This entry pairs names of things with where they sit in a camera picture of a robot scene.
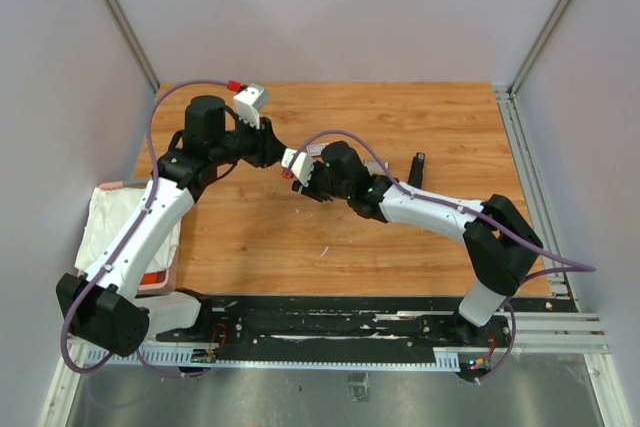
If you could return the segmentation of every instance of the robotic manipulator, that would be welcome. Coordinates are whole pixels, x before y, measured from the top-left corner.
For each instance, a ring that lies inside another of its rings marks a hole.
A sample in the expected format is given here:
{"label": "robotic manipulator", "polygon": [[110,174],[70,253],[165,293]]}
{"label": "robotic manipulator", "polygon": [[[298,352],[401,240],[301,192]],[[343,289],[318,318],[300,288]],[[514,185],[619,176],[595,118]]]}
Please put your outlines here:
{"label": "robotic manipulator", "polygon": [[[346,142],[326,146],[321,154],[322,162],[301,153],[290,166],[296,151],[280,142],[271,120],[260,115],[267,100],[266,90],[254,84],[234,97],[237,113],[219,97],[192,99],[185,112],[184,130],[176,132],[167,153],[158,160],[158,189],[153,204],[117,259],[105,266],[135,222],[138,211],[82,276],[64,274],[58,282],[56,294],[66,315],[74,299],[100,269],[107,269],[78,307],[71,321],[72,334],[125,357],[134,353],[145,338],[194,327],[202,317],[201,296],[176,291],[136,298],[137,289],[173,226],[191,210],[207,186],[218,179],[218,168],[232,166],[240,160],[259,168],[276,163],[291,167],[296,178],[293,191],[316,201],[343,199],[365,219],[415,225],[465,245],[477,279],[454,313],[455,322],[462,327],[456,329],[461,337],[465,331],[487,324],[505,299],[516,293],[537,254],[504,235],[496,237],[494,229],[474,215],[402,193],[388,177],[370,174]],[[226,130],[225,113],[234,119],[233,130]],[[425,192],[404,182],[401,185],[412,193],[439,197],[481,211],[542,247],[506,197],[493,195],[486,201],[460,200]],[[151,182],[140,209],[145,209],[150,192]]]}

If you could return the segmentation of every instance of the wall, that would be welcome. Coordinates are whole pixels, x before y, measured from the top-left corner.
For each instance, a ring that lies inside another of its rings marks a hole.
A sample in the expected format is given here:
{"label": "wall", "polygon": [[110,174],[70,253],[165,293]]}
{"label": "wall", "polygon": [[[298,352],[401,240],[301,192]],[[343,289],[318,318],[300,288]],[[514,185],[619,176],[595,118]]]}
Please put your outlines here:
{"label": "wall", "polygon": [[101,0],[0,7],[0,412],[31,426],[59,358],[56,282],[93,187],[133,168],[150,91]]}
{"label": "wall", "polygon": [[629,401],[640,392],[639,33],[637,0],[575,0],[518,96],[561,244],[600,268],[574,280]]}
{"label": "wall", "polygon": [[162,80],[487,81],[556,0],[120,0]]}

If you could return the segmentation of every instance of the white cloth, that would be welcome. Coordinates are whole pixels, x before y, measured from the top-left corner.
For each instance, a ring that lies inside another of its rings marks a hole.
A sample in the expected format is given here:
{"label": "white cloth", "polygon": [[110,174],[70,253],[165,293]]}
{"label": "white cloth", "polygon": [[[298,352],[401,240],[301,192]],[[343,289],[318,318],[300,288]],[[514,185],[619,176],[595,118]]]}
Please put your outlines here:
{"label": "white cloth", "polygon": [[[75,267],[84,271],[106,250],[142,199],[144,189],[102,190],[96,188],[89,204],[89,218]],[[146,272],[160,272],[171,266],[180,240],[180,222],[171,230]]]}

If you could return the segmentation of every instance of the wooden tabletop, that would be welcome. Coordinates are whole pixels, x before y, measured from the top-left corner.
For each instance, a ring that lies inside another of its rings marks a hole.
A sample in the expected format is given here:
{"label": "wooden tabletop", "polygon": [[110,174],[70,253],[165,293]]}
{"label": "wooden tabletop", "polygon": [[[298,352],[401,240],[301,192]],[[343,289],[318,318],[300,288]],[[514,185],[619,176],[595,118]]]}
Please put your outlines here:
{"label": "wooden tabletop", "polygon": [[[526,212],[490,84],[266,87],[271,100],[261,114],[289,147],[321,130],[348,130],[369,142],[401,179],[414,154],[424,152],[423,189],[481,200],[500,193]],[[153,121],[159,154],[183,128],[191,98],[204,94],[233,106],[233,94],[222,87],[198,85],[170,95]],[[143,146],[136,175],[149,171]],[[315,202],[292,192],[281,174],[277,165],[261,170],[242,163],[206,190],[183,219],[179,287],[202,293],[462,295],[472,284],[463,246],[416,227],[365,220],[345,202]],[[522,289],[549,292],[543,278]]]}

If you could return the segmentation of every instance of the gray wall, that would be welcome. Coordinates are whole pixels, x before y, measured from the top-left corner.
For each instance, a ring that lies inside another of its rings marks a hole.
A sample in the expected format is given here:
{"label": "gray wall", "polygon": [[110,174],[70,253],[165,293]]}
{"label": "gray wall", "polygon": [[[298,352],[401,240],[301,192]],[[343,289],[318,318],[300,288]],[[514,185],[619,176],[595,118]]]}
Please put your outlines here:
{"label": "gray wall", "polygon": [[93,187],[133,166],[150,91],[101,0],[0,8],[0,423],[31,426],[59,358],[56,282]]}
{"label": "gray wall", "polygon": [[598,312],[640,423],[640,9],[576,0],[519,95],[574,280]]}
{"label": "gray wall", "polygon": [[512,80],[556,0],[120,0],[162,80]]}

